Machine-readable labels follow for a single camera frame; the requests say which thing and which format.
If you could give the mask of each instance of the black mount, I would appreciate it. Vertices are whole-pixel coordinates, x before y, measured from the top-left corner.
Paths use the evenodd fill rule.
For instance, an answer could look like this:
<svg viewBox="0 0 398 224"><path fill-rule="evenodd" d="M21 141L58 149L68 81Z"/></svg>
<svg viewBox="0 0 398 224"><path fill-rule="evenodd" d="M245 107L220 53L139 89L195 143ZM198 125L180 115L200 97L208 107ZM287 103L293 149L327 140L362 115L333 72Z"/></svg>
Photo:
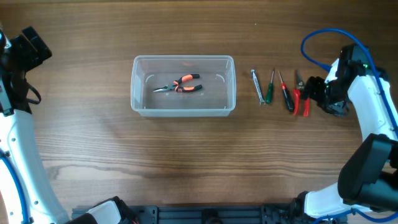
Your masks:
<svg viewBox="0 0 398 224"><path fill-rule="evenodd" d="M11 39L11 47L6 48L6 36L0 29L0 113L4 116L14 114L14 110L32 113L29 103L39 104L41 98L28 84L26 72L52 56L33 27L24 29L22 33ZM27 99L29 90L37 95L38 101Z"/></svg>
<svg viewBox="0 0 398 224"><path fill-rule="evenodd" d="M304 214L303 192L291 203L270 203L262 206L229 207L156 207L130 206L140 224L311 224L315 219ZM83 220L88 209L73 209L70 224L89 224ZM347 223L347 217L330 220L334 224ZM131 223L128 218L120 224Z"/></svg>

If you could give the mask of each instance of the red wire cutter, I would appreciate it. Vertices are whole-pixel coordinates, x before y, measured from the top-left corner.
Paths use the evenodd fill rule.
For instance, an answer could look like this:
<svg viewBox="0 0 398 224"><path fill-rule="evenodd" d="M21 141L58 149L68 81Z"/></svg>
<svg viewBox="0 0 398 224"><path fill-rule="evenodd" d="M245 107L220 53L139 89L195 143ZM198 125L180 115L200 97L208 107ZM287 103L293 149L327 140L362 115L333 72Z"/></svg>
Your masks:
<svg viewBox="0 0 398 224"><path fill-rule="evenodd" d="M181 83L186 82L186 81L191 80L191 79L194 79L194 78L200 78L199 74L185 75L185 76L179 78L178 80L175 80L173 82L174 85L166 85L166 86L163 86L163 87L160 87L160 88L156 88L156 89L154 89L154 92L174 90L174 91L179 92L179 93L191 93L191 92L200 90L202 88L201 85L197 85L195 87L182 87L182 86L180 86Z"/></svg>
<svg viewBox="0 0 398 224"><path fill-rule="evenodd" d="M299 74L299 71L296 70L296 88L293 89L293 95L294 95L294 112L293 115L296 115L297 112L299 111L299 105L300 105L300 95L301 92L304 91L305 84ZM308 97L307 99L304 100L304 116L309 116L310 114L310 98Z"/></svg>

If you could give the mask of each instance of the red screwdriver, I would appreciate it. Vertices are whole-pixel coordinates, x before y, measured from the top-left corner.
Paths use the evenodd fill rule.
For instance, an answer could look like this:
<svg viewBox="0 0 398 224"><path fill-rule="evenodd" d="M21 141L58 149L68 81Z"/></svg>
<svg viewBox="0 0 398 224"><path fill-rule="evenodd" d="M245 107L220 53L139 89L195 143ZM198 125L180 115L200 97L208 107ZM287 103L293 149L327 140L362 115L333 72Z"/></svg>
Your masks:
<svg viewBox="0 0 398 224"><path fill-rule="evenodd" d="M294 111L293 101L292 101L292 99L290 97L289 91L287 90L287 87L286 87L286 85L285 85L285 83L284 83L284 81L282 79L282 75L280 74L279 70L278 70L278 72L279 72L280 82L282 84L282 94L283 94L283 96L285 98L286 108L287 108L288 111L293 112Z"/></svg>

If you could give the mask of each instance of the metal tool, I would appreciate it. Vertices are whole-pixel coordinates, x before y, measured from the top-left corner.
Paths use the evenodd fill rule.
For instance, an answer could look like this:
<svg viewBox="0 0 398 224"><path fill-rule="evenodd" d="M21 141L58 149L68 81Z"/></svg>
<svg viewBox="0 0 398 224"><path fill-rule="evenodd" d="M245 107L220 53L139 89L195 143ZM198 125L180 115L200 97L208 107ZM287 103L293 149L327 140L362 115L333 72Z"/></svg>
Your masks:
<svg viewBox="0 0 398 224"><path fill-rule="evenodd" d="M266 104L270 104L272 101L272 94L274 92L274 73L275 73L275 68L272 71L272 76L271 76L271 82L268 85L268 91L267 91L267 96L266 96Z"/></svg>
<svg viewBox="0 0 398 224"><path fill-rule="evenodd" d="M299 71L296 70L296 88L293 89L294 95L294 112L293 115L296 115L299 111L300 107L300 96L301 92L304 91L305 84L303 79L301 78ZM303 99L304 100L304 116L309 116L310 114L310 98Z"/></svg>
<svg viewBox="0 0 398 224"><path fill-rule="evenodd" d="M163 86L160 88L156 88L156 89L154 89L154 92L174 90L179 93L191 93L191 92L198 91L198 90L202 89L202 85L197 85L195 87L180 86L181 83L184 83L184 82L194 79L194 78L200 78L199 74L185 75L184 77L181 77L178 80L175 80L173 82L174 85L166 85L166 86Z"/></svg>
<svg viewBox="0 0 398 224"><path fill-rule="evenodd" d="M292 98L290 97L290 93L282 79L282 75L279 72L279 77L280 77L280 83L282 84L282 94L285 98L285 104L286 104L286 108L288 111L293 112L294 111L294 105L293 105L293 101Z"/></svg>
<svg viewBox="0 0 398 224"><path fill-rule="evenodd" d="M261 93L261 89L260 89L260 85L259 85L259 81L257 80L257 76L254 73L254 69L251 70L251 78L254 80L254 85L256 86L256 90L257 90L257 94L259 95L259 99L260 99L260 105L262 103L266 103L266 101L263 99L262 97L262 93Z"/></svg>

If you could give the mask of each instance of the pliers handle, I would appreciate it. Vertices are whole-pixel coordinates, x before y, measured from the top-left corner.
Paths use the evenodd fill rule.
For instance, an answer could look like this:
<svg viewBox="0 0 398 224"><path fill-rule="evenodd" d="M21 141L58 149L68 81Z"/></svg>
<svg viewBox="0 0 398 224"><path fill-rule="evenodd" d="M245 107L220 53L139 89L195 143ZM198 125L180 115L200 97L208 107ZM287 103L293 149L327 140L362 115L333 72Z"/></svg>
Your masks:
<svg viewBox="0 0 398 224"><path fill-rule="evenodd" d="M297 112L299 112L301 91L295 88L293 89L293 95L294 95L293 115L297 115ZM310 114L310 100L311 99L309 97L306 100L304 100L304 116L309 116Z"/></svg>
<svg viewBox="0 0 398 224"><path fill-rule="evenodd" d="M197 85L197 86L194 86L194 87L183 87L183 86L180 86L181 83L184 83L184 82L186 82L188 80L192 80L194 78L200 78L199 74L189 74L189 75L185 75L185 76L179 78L178 80L175 80L174 81L174 84L175 84L174 85L175 86L174 91L179 92L179 93L191 93L191 92L194 92L194 91L202 89L202 85Z"/></svg>

